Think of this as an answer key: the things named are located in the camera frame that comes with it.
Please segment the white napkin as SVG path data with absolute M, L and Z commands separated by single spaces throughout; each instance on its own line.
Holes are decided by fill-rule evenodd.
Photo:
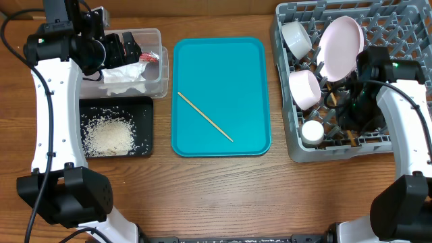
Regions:
M 148 62 L 139 61 L 121 67 L 102 70 L 103 84 L 99 89 L 106 90 L 108 95 L 123 94 L 129 89 L 135 89 L 139 93 L 145 93 L 144 82 L 146 79 L 142 76 Z

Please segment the white cup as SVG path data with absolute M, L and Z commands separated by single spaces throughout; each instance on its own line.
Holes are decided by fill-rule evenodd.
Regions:
M 304 146 L 319 146 L 324 139 L 324 127 L 318 121 L 307 121 L 300 128 L 300 137 Z

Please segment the red snack wrapper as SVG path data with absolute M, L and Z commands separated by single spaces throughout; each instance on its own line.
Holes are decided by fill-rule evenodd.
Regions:
M 146 52 L 140 55 L 140 60 L 149 63 L 159 62 L 159 56 L 154 52 Z

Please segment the large white plate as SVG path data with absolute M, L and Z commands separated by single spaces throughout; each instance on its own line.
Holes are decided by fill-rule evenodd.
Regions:
M 342 16 L 325 29 L 319 47 L 317 64 L 323 63 L 320 75 L 337 82 L 356 68 L 356 57 L 364 49 L 365 40 L 355 19 Z

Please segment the wooden chopstick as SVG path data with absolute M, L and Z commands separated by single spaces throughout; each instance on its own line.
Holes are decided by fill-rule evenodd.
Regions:
M 205 120 L 207 120 L 216 130 L 218 130 L 222 135 L 224 135 L 230 142 L 234 142 L 234 140 L 227 135 L 213 120 L 211 120 L 208 116 L 206 116 L 195 104 L 193 104 L 189 99 L 187 99 L 180 91 L 177 92 L 178 96 L 180 96 L 191 108 L 193 108 L 196 112 L 198 112 Z
M 342 87 L 340 90 L 339 88 L 331 87 L 329 84 L 327 85 L 327 89 L 329 93 L 327 95 L 327 99 L 331 98 L 333 102 L 330 109 L 335 112 L 335 119 L 333 122 L 334 125 L 338 126 L 340 130 L 344 132 L 344 138 L 349 139 L 350 145 L 352 147 L 357 147 L 357 143 L 352 135 L 352 132 L 343 128 L 343 125 L 339 122 L 343 113 L 346 112 L 348 106 L 351 104 L 351 92 L 346 90 L 345 87 Z

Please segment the grey bowl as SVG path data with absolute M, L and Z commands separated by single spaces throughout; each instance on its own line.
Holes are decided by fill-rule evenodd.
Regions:
M 311 39 L 300 22 L 284 24 L 281 33 L 285 44 L 296 59 L 302 59 L 312 49 Z

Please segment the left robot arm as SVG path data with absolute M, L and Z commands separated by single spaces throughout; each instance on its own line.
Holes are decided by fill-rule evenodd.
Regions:
M 46 22 L 28 37 L 22 59 L 36 89 L 37 132 L 31 173 L 17 180 L 33 217 L 87 232 L 101 242 L 145 242 L 138 225 L 113 204 L 109 179 L 88 168 L 80 133 L 82 80 L 136 63 L 131 33 L 105 34 L 108 16 L 83 1 L 45 1 Z

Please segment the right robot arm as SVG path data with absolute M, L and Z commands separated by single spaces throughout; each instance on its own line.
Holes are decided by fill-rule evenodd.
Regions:
M 334 107 L 338 125 L 360 133 L 386 125 L 396 180 L 372 202 L 370 213 L 334 223 L 328 242 L 431 241 L 431 116 L 425 76 L 417 61 L 392 59 L 385 47 L 356 58 L 343 84 L 348 95 Z

